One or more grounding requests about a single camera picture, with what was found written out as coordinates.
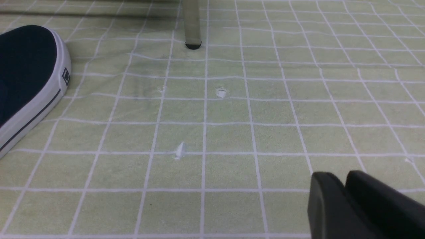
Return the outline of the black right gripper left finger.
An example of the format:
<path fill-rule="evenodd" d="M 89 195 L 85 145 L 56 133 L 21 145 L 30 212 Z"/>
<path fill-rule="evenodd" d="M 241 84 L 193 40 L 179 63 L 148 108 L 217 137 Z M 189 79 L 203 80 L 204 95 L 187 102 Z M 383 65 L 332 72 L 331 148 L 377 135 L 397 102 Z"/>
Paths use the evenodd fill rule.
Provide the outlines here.
<path fill-rule="evenodd" d="M 312 239 L 385 238 L 339 178 L 329 172 L 312 174 L 307 214 Z"/>

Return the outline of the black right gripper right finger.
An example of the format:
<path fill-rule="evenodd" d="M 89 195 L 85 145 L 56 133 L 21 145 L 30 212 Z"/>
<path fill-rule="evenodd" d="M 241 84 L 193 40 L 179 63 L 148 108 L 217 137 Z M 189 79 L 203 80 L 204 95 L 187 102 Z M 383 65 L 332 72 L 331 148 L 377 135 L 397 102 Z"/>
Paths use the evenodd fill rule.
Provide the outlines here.
<path fill-rule="evenodd" d="M 423 239 L 425 207 L 361 171 L 350 171 L 345 188 L 386 239 Z"/>

